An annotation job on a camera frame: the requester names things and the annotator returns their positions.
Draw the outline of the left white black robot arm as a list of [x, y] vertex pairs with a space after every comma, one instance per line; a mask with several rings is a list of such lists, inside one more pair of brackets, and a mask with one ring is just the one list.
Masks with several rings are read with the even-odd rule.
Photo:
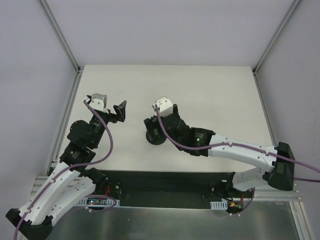
[[125, 121], [127, 101], [114, 105], [114, 113], [92, 96], [83, 103], [92, 113], [91, 120], [77, 120], [71, 125], [69, 144], [45, 183], [26, 204], [11, 208], [5, 215], [15, 227], [13, 239], [22, 234], [28, 240], [45, 240], [76, 203], [105, 191], [106, 176], [94, 167], [86, 167], [102, 163], [111, 155], [114, 142], [108, 123]]

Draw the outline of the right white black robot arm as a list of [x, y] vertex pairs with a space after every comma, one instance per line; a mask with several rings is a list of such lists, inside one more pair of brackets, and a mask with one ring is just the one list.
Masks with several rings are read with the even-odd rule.
[[143, 121], [146, 139], [152, 145], [169, 140], [179, 151], [191, 156], [219, 157], [251, 165], [242, 172], [231, 172], [226, 180], [225, 192], [237, 197], [249, 189], [268, 185], [276, 190], [292, 191], [294, 188], [294, 155], [289, 144], [263, 146], [229, 139], [212, 130], [189, 127], [180, 117], [178, 106], [171, 114], [156, 115]]

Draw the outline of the black round-base phone stand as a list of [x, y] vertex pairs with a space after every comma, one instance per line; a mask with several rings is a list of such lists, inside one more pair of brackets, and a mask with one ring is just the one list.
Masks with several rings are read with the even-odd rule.
[[167, 137], [165, 135], [152, 135], [146, 132], [145, 136], [146, 140], [154, 146], [162, 145], [167, 140]]

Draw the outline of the black phone teal case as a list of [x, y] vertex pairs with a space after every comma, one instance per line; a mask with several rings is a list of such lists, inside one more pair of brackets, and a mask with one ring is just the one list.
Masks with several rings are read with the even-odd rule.
[[160, 139], [160, 138], [166, 138], [165, 134], [163, 133], [163, 130], [160, 126], [159, 120], [156, 116], [146, 118], [143, 121], [146, 131], [148, 133], [148, 136], [153, 139]]

